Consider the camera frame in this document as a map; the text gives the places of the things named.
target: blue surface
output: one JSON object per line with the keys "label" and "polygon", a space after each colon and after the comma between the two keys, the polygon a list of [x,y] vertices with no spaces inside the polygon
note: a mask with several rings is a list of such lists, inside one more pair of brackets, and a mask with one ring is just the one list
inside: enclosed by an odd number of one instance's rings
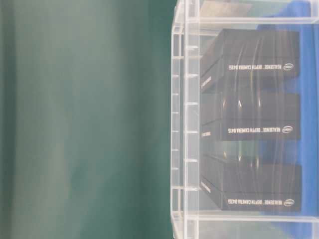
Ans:
{"label": "blue surface", "polygon": [[[294,1],[275,17],[307,17],[311,6],[305,1]],[[285,81],[286,92],[296,92],[301,99],[301,140],[286,141],[281,149],[285,163],[302,166],[302,210],[296,216],[318,215],[318,86],[319,66],[318,26],[310,24],[260,25],[259,29],[298,31],[300,33],[300,74],[295,80]],[[276,142],[268,143],[268,151],[278,151]],[[296,239],[312,238],[311,224],[280,224]]]}

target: black box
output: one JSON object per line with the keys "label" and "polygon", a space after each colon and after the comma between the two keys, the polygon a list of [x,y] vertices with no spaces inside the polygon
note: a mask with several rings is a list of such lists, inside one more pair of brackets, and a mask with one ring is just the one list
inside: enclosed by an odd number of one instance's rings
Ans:
{"label": "black box", "polygon": [[225,119],[300,121],[298,94],[226,91],[202,94],[200,103],[201,125]]}
{"label": "black box", "polygon": [[301,166],[263,161],[258,157],[204,155],[201,189],[222,210],[300,211]]}
{"label": "black box", "polygon": [[200,87],[211,90],[283,84],[299,74],[299,33],[223,29],[200,60]]}
{"label": "black box", "polygon": [[[245,140],[245,141],[212,141],[202,140],[200,142],[200,153],[205,155],[241,155],[245,157],[252,157],[259,155],[261,149],[267,150],[267,143],[269,141]],[[274,163],[277,152],[269,152],[269,160]]]}

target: intel logo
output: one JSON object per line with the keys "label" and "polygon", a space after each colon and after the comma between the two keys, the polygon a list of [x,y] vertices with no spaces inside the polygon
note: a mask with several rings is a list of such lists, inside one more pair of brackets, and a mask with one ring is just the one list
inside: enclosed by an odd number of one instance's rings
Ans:
{"label": "intel logo", "polygon": [[285,207],[291,207],[293,204],[295,204],[295,201],[293,199],[287,199],[284,201]]}
{"label": "intel logo", "polygon": [[283,127],[283,133],[290,133],[294,130],[291,126],[285,126]]}
{"label": "intel logo", "polygon": [[285,71],[290,71],[293,69],[293,67],[294,67],[294,65],[292,63],[287,63],[286,65],[284,65],[283,68]]}

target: green backdrop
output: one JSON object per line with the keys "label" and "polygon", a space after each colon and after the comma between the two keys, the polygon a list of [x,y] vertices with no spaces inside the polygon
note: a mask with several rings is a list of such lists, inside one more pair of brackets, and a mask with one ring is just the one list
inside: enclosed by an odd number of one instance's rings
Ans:
{"label": "green backdrop", "polygon": [[1,238],[170,239],[175,0],[1,0]]}

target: clear plastic bin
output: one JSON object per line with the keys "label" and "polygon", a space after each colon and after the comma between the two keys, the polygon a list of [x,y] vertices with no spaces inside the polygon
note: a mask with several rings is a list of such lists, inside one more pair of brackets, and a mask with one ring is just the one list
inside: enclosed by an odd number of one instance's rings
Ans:
{"label": "clear plastic bin", "polygon": [[171,45],[174,237],[318,239],[319,0],[178,0]]}

